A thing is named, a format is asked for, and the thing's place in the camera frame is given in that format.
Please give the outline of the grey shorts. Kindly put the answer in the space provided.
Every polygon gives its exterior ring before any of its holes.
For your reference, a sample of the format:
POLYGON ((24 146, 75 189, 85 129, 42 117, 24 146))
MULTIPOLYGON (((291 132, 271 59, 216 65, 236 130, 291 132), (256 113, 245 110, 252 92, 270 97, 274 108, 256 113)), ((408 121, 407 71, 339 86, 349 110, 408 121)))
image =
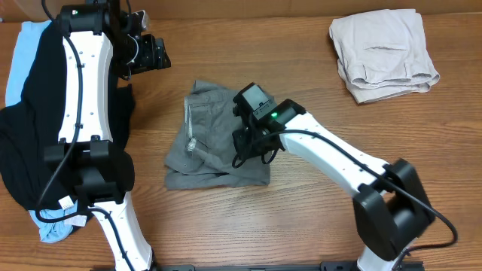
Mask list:
POLYGON ((232 167, 236 155, 232 132, 242 127, 233 115, 236 91, 196 80, 184 99, 184 122, 164 162, 169 190, 264 186, 270 167, 259 158, 232 167))

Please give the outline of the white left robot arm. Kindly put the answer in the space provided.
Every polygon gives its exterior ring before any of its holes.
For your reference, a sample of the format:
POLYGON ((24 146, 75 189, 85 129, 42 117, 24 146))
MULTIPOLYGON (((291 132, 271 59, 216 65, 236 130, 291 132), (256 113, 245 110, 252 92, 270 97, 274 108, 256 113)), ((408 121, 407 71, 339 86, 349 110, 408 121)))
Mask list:
POLYGON ((63 37, 66 99, 58 142, 47 147, 51 183, 67 191, 59 204, 77 202, 68 221, 93 215, 114 255, 116 270, 156 270, 151 246, 142 234, 131 192, 131 156, 113 141, 108 119, 108 79, 171 65, 164 42, 148 32, 146 11, 122 11, 116 0, 66 5, 52 18, 63 37))

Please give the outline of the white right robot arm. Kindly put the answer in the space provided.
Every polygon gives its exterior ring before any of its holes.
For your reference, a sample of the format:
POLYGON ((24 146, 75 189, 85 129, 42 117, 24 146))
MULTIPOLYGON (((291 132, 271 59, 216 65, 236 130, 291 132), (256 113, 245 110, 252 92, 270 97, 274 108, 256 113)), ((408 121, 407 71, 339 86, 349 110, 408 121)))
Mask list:
POLYGON ((286 99, 234 99, 242 129, 233 132, 238 168, 249 158, 279 150, 311 163, 352 198, 364 251, 357 260, 321 263, 322 270, 423 270, 407 262, 414 241, 435 220, 416 170, 406 160, 390 164, 354 148, 324 128, 304 107, 286 99))

